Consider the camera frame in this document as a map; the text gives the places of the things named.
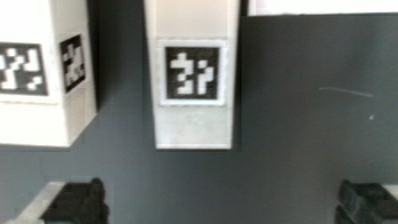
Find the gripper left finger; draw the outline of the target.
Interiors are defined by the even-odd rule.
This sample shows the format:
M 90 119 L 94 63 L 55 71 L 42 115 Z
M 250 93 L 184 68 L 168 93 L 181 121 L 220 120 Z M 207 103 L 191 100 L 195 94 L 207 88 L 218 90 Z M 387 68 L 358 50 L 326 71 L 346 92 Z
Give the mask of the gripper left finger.
M 88 182 L 49 182 L 17 215 L 15 223 L 110 224 L 104 193 L 99 178 Z

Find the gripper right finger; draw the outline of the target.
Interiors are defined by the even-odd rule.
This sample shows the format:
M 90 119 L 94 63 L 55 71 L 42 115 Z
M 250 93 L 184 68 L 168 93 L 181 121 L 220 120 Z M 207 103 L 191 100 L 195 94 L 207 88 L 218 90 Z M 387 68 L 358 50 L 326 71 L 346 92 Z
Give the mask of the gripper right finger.
M 398 224 L 398 198 L 378 183 L 341 182 L 334 224 Z

